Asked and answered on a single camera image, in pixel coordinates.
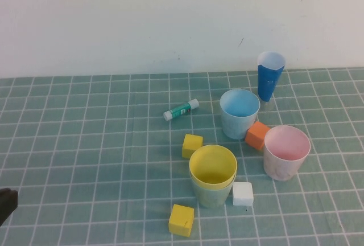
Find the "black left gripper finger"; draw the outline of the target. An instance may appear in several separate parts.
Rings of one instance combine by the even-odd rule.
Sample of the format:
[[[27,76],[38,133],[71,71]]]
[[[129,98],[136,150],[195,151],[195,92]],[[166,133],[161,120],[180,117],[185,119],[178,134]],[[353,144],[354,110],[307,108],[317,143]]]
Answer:
[[[8,210],[9,202],[9,189],[8,188],[2,188],[0,193],[0,204],[1,204],[1,212],[6,212]]]
[[[18,192],[17,190],[9,190],[9,202],[7,206],[8,210],[6,212],[1,212],[1,204],[0,204],[0,226],[14,212],[17,206],[18,206]]]

